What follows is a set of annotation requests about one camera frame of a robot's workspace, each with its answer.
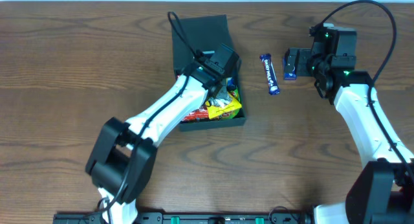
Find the colourful Haribo gummy bag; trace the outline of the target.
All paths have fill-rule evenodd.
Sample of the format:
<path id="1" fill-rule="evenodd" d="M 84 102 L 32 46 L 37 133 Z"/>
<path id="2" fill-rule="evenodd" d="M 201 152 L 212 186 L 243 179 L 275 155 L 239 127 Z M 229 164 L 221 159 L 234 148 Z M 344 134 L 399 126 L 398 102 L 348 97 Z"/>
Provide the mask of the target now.
<path id="1" fill-rule="evenodd" d="M 231 102 L 225 107 L 222 119 L 228 120 L 234 118 L 242 108 L 238 89 L 230 91 Z"/>

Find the blue Eclipse mint box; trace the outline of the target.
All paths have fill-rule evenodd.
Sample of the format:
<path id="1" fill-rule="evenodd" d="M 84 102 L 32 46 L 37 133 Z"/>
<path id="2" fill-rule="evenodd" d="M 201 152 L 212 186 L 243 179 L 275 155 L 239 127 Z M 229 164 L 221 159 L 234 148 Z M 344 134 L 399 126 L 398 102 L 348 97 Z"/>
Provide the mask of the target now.
<path id="1" fill-rule="evenodd" d="M 283 79 L 284 80 L 296 80 L 296 57 L 287 56 L 283 59 Z"/>

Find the yellow nuts snack bag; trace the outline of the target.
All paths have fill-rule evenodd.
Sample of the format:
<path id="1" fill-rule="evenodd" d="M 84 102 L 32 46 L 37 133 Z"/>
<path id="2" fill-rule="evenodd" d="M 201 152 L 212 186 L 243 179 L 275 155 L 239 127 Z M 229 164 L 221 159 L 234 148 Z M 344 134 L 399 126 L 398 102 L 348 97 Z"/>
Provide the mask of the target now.
<path id="1" fill-rule="evenodd" d="M 224 113 L 224 109 L 228 104 L 229 103 L 215 103 L 213 101 L 213 98 L 209 98 L 204 103 L 204 105 L 206 106 L 207 111 L 208 111 L 208 118 L 210 120 L 222 118 L 222 114 Z"/>

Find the red Maltesers bag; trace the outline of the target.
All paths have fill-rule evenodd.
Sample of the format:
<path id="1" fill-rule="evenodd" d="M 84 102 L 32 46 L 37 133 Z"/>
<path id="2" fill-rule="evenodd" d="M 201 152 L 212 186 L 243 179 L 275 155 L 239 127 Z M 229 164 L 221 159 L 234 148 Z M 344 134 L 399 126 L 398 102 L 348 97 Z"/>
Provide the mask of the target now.
<path id="1" fill-rule="evenodd" d="M 204 103 L 208 96 L 208 91 L 202 86 L 202 83 L 192 76 L 179 78 L 186 82 L 182 94 L 178 97 L 179 107 L 184 110 L 182 122 L 196 122 L 208 119 L 208 111 Z"/>

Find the black gift box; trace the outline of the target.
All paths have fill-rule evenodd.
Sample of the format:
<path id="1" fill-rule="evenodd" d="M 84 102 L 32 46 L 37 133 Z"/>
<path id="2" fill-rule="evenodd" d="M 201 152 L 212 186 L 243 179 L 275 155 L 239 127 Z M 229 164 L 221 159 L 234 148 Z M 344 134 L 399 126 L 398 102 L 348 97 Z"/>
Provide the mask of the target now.
<path id="1" fill-rule="evenodd" d="M 207 53 L 218 49 L 222 43 L 231 49 L 234 48 L 225 15 L 186 18 L 182 19 L 181 23 L 190 41 L 190 45 L 194 49 L 199 49 Z M 180 70 L 192 61 L 193 56 L 176 33 L 172 34 L 172 40 L 173 70 L 175 76 L 178 76 Z M 245 121 L 245 112 L 243 109 L 239 109 L 229 115 L 225 114 L 224 117 L 214 120 L 208 118 L 197 118 L 192 121 L 183 120 L 179 124 L 179 129 L 181 131 L 193 131 L 242 126 Z"/>

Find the blue Oreo cookie pack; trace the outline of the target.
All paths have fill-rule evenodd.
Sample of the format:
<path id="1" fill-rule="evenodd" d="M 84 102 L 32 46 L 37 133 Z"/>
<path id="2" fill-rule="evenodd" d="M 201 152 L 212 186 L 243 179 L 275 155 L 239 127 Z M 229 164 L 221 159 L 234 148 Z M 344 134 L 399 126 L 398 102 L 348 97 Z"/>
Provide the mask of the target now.
<path id="1" fill-rule="evenodd" d="M 226 79 L 226 88 L 228 91 L 234 91 L 237 89 L 237 85 L 234 78 Z"/>

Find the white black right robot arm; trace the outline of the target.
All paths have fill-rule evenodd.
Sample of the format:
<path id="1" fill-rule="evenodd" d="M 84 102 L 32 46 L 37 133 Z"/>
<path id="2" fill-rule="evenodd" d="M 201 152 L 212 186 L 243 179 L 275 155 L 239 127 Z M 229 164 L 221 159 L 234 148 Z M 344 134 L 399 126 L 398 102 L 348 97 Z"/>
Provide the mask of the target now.
<path id="1" fill-rule="evenodd" d="M 355 69 L 356 30 L 322 23 L 309 35 L 311 48 L 285 53 L 285 76 L 314 77 L 318 94 L 345 120 L 363 167 L 345 201 L 314 207 L 313 222 L 412 223 L 413 153 L 382 110 L 373 79 Z"/>

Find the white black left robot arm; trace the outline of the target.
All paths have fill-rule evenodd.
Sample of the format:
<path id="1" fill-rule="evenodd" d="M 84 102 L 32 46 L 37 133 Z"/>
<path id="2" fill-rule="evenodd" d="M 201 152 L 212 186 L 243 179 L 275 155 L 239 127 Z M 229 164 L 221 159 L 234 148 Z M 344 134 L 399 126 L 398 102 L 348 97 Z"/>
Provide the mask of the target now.
<path id="1" fill-rule="evenodd" d="M 160 143 L 239 66 L 239 55 L 222 44 L 214 53 L 197 52 L 176 82 L 152 106 L 122 122 L 110 118 L 100 130 L 85 165 L 102 196 L 98 210 L 106 223 L 133 223 L 136 199 L 146 187 Z"/>

